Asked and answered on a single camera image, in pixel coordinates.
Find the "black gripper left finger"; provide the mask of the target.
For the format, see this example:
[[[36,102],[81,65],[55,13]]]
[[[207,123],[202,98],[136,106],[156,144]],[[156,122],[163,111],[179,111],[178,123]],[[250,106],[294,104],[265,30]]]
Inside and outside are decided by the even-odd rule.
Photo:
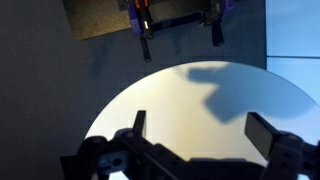
[[[133,125],[133,131],[135,134],[145,137],[146,136],[146,111],[139,110],[136,114],[136,118]]]

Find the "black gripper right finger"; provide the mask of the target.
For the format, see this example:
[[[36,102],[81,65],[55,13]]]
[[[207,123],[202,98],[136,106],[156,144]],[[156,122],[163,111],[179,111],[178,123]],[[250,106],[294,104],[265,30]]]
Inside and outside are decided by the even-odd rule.
[[[244,129],[245,136],[265,160],[270,158],[274,144],[281,133],[256,112],[248,112]]]

